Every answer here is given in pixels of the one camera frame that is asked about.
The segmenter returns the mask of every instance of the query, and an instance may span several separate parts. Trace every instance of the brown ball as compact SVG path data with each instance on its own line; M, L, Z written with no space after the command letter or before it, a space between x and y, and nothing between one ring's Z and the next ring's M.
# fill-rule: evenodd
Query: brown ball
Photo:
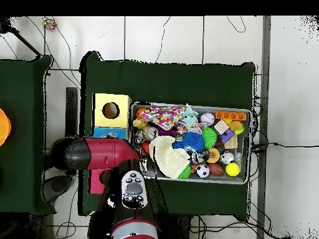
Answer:
M213 176L223 176L225 174L224 168L217 163L207 164L209 167L209 173Z

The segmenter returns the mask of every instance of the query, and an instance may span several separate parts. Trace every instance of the colorful toy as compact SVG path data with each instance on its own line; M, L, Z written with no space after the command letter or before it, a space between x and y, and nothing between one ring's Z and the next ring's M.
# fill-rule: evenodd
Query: colorful toy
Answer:
M205 140L205 149L210 149L217 141L217 133L211 128L204 128L202 136Z
M229 126L225 123L224 120L219 120L215 125L214 129L219 133L219 134L224 134L227 129L229 129Z
M227 129L224 134L221 134L221 141L225 144L233 136L235 136L235 133L230 129Z
M195 168L197 175L200 178L206 178L209 176L209 168L206 164L200 164Z
M195 123L198 123L198 112L193 110L188 104L186 104L185 112L182 115L182 118L178 121L178 129L184 130L184 127L191 128Z
M128 112L131 99L127 95L112 95L107 93L93 94L94 126L101 128L128 128ZM115 110L115 117L109 118L107 112Z
M159 136L172 136L174 138L177 137L177 130L175 127L172 127L170 130L165 130L158 126L157 124L154 124L154 127L158 130Z
M236 177L240 173L240 167L237 163L230 163L226 166L226 173L231 177Z
M141 153L142 153L142 155L150 155L150 143L149 142L144 142L141 145Z
M187 165L182 173L178 176L178 179L187 179L191 175L191 166Z
M194 132L186 133L182 143L186 151L192 152L202 152L205 146L204 137Z
M219 158L220 158L220 154L219 151L216 148L210 148L208 149L209 151L209 159L207 160L208 163L216 163Z
M140 109L138 109L137 111L136 111L136 118L137 119L141 119L141 114L142 114L142 112L144 112L144 111L147 111L147 109L146 108L140 108Z
M154 140L155 137L158 136L158 130L152 126L146 126L142 129L143 136L147 141Z
M215 117L217 119L229 118L232 120L245 121L246 120L246 113L244 113L244 112L230 112L230 111L216 111Z
M42 20L43 25L45 25L45 27L50 30L50 31L55 31L55 28L57 27L57 21L55 19L52 18L43 18Z
M203 113L201 115L201 122L202 123L208 123L209 126L214 124L215 116L212 113Z
M152 122L164 130L170 130L182 118L184 111L185 108L180 106L161 108L151 106L149 110L142 112L140 116L144 122Z
M226 149L237 149L238 147L238 141L237 141L237 135L235 134L233 137L231 137L230 140L228 140L225 143L225 148Z
M218 163L210 163L208 164L209 173L213 176L223 176L225 174L225 170Z
M0 146L3 145L11 132L11 122L0 108Z
M235 156L233 155L233 153L231 153L230 151L225 150L222 154L221 154L221 161L222 163L224 163L225 165L228 165L232 162L234 162L235 160Z
M241 134L245 130L245 126L240 121L231 121L229 128L235 132L235 134Z
M136 119L133 121L133 126L138 128L138 129L143 129L144 127L147 126L147 122L144 122L141 119Z

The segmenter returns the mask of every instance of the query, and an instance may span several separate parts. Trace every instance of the dark green cloth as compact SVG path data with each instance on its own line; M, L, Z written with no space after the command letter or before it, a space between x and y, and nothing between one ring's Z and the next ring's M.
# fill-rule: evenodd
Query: dark green cloth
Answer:
M0 146L0 212L52 213L40 194L44 170L44 74L51 56L0 60L0 108L12 130Z
M82 60L81 122L90 135L92 93L129 95L133 101L172 103L228 108L252 108L252 80L255 66L181 65L141 63L125 60L101 61L96 52ZM99 195L87 194L87 172L83 179L83 213L96 210ZM247 184L207 184L160 181L169 213L238 215L246 219ZM157 211L152 182L147 182L152 205Z

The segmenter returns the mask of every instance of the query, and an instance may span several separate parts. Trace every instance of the cardboard box with hole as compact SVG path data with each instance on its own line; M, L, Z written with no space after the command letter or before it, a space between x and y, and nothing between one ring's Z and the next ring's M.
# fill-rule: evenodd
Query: cardboard box with hole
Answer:
M127 129L130 104L128 95L94 93L92 126Z

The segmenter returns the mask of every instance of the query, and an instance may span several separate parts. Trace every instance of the yellow ball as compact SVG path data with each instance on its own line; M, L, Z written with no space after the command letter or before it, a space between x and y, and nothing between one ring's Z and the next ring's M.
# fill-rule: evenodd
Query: yellow ball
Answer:
M240 173L238 164L232 162L226 166L226 173L229 176L236 177Z

